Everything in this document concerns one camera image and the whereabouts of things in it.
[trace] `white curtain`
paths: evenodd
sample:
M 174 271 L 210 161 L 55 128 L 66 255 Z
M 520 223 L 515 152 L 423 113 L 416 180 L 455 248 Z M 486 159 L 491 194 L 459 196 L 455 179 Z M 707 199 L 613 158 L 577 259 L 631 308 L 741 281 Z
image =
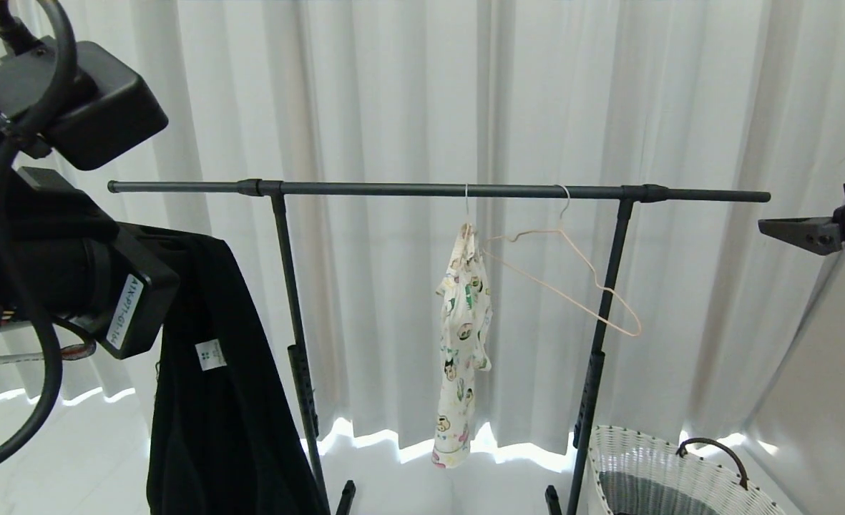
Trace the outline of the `white curtain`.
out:
M 718 437 L 739 427 L 818 282 L 824 260 L 759 235 L 756 220 L 828 215 L 843 202 L 845 2 L 65 4 L 79 38 L 140 72 L 171 124 L 96 172 L 49 164 L 114 218 L 228 241 L 290 394 L 292 332 L 268 199 L 111 195 L 108 180 L 770 190 L 768 205 L 635 209 L 618 290 L 645 332 L 608 331 L 597 420 L 674 439 L 683 428 Z M 43 30 L 33 3 L 14 5 Z M 470 199 L 485 237 L 554 226 L 564 203 Z M 289 197 L 288 206 L 322 433 L 344 417 L 357 436 L 389 429 L 400 446 L 431 438 L 434 289 L 464 200 Z M 615 202 L 572 201 L 564 220 L 601 274 L 615 211 Z M 493 251 L 599 303 L 560 239 Z M 499 444 L 564 453 L 593 319 L 489 267 L 497 318 L 482 421 Z M 13 349 L 31 341 L 6 336 Z M 70 364 L 67 387 L 151 392 L 156 360 L 157 351 L 128 365 L 96 356 Z M 31 395 L 39 377 L 36 366 L 0 368 L 0 389 L 23 383 Z

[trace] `clothes rack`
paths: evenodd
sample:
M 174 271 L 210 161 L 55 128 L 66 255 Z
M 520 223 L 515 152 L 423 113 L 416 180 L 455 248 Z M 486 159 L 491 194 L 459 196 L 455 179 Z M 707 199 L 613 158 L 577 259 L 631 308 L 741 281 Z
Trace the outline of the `clothes rack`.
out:
M 706 201 L 706 202 L 768 202 L 771 195 L 768 192 L 742 192 L 742 190 L 679 190 L 660 185 L 626 185 L 626 186 L 566 186 L 555 185 L 425 185 L 424 183 L 366 183 L 366 182 L 283 182 L 282 180 L 246 179 L 238 182 L 116 182 L 108 183 L 108 190 L 114 193 L 122 192 L 204 192 L 204 193 L 240 193 L 255 197 L 269 196 L 275 215 L 275 227 L 278 233 L 279 250 L 282 254 L 282 268 L 285 274 L 285 291 L 288 294 L 288 306 L 292 317 L 295 345 L 289 346 L 288 356 L 291 362 L 292 375 L 298 395 L 298 407 L 301 409 L 301 420 L 308 440 L 308 459 L 315 481 L 320 490 L 322 505 L 327 513 L 327 490 L 323 479 L 321 456 L 318 452 L 317 439 L 318 415 L 314 406 L 313 388 L 311 387 L 311 370 L 308 366 L 308 352 L 305 345 L 304 322 L 301 318 L 301 304 L 298 301 L 298 286 L 295 283 L 295 258 L 292 253 L 291 240 L 288 234 L 288 218 L 285 214 L 286 195 L 362 195 L 362 196 L 412 196 L 412 197 L 493 197 L 493 198 L 567 198 L 597 199 L 619 201 L 616 214 L 616 226 L 610 257 L 606 268 L 606 278 L 600 303 L 599 316 L 609 319 L 612 307 L 612 293 L 615 289 L 616 278 L 622 261 L 622 251 L 625 248 L 625 235 L 628 231 L 632 209 L 636 202 L 663 201 Z M 575 515 L 582 491 L 582 480 L 585 477 L 588 446 L 591 438 L 597 396 L 603 371 L 603 340 L 606 336 L 606 323 L 597 322 L 591 345 L 591 355 L 588 359 L 585 387 L 582 389 L 582 402 L 578 418 L 574 427 L 577 449 L 575 469 L 572 475 L 572 492 L 570 492 L 566 515 Z M 346 482 L 336 515 L 347 515 L 351 509 L 356 484 L 351 480 Z M 547 510 L 550 515 L 562 515 L 560 500 L 556 488 L 547 486 L 544 492 Z

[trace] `horizontal rod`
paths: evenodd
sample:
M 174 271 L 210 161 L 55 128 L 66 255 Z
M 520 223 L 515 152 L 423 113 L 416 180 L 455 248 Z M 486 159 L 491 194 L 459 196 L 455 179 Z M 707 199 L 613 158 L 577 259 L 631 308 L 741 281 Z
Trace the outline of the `horizontal rod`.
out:
M 239 180 L 239 182 L 118 182 L 108 189 L 125 192 L 204 192 L 243 193 L 244 195 L 367 195 L 397 197 L 502 197 L 529 199 L 601 199 L 658 202 L 665 200 L 716 202 L 768 202 L 768 192 L 736 190 L 674 190 L 657 185 L 566 186 L 557 185 L 425 185 L 398 182 L 279 182 L 278 180 Z

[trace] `white floor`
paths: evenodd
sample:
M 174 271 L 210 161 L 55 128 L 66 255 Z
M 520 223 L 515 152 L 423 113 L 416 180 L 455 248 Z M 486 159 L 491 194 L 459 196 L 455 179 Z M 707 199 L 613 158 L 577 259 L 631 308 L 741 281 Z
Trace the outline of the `white floor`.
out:
M 39 436 L 0 466 L 0 514 L 148 513 L 147 424 L 139 401 L 135 394 L 110 402 L 98 394 L 74 406 L 60 404 Z M 0 398 L 0 443 L 30 408 L 23 394 Z M 354 514 L 543 514 L 549 484 L 568 498 L 573 449 L 568 456 L 534 446 L 496 450 L 482 431 L 474 441 L 478 452 L 460 469 L 445 471 L 431 465 L 425 444 L 399 451 L 387 433 L 353 439 L 345 421 L 334 433 L 321 442 L 327 488 L 335 506 L 345 481 L 353 479 Z M 798 515 L 768 477 L 757 475 L 755 463 L 747 466 L 788 515 Z

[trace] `white woven basket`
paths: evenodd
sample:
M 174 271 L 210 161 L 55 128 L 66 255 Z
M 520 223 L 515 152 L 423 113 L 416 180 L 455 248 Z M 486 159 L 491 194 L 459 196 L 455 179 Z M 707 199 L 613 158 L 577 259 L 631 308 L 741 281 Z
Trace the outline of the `white woven basket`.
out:
M 687 453 L 691 443 L 723 449 L 740 473 Z M 693 438 L 677 447 L 638 431 L 596 426 L 590 456 L 597 496 L 607 515 L 785 515 L 749 482 L 737 455 L 714 440 Z

